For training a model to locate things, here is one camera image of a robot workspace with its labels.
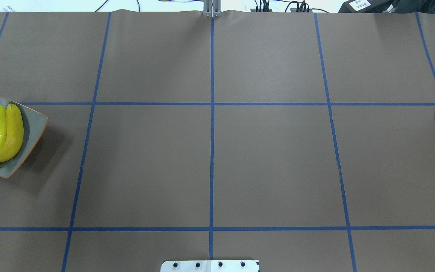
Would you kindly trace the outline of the aluminium frame post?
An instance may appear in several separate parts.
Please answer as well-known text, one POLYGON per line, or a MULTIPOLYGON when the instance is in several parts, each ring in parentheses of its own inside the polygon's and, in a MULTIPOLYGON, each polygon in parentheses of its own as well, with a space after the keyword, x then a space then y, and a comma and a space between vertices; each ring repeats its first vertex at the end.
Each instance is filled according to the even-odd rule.
POLYGON ((203 0, 203 17, 219 18, 221 17, 221 0, 203 0))

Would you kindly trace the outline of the black power adapter box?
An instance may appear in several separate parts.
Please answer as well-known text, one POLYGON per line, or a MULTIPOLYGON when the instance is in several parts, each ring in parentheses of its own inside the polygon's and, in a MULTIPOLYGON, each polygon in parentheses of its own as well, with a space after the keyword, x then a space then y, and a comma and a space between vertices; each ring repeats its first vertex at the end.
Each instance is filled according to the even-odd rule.
POLYGON ((342 3, 339 13, 383 13, 394 0, 347 0, 342 3))

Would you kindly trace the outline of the grey square plate orange rim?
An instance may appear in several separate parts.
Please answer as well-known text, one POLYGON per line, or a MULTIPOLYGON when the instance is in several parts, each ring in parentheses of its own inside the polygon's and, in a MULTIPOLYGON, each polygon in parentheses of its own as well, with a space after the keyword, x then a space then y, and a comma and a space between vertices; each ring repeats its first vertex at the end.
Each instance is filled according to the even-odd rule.
POLYGON ((0 163, 0 177, 5 179, 11 177, 23 165, 23 162, 26 161, 42 137, 48 124, 47 116, 26 105, 0 96, 1 105, 6 107, 9 103, 17 105, 21 111, 24 137, 19 153, 9 161, 0 163))

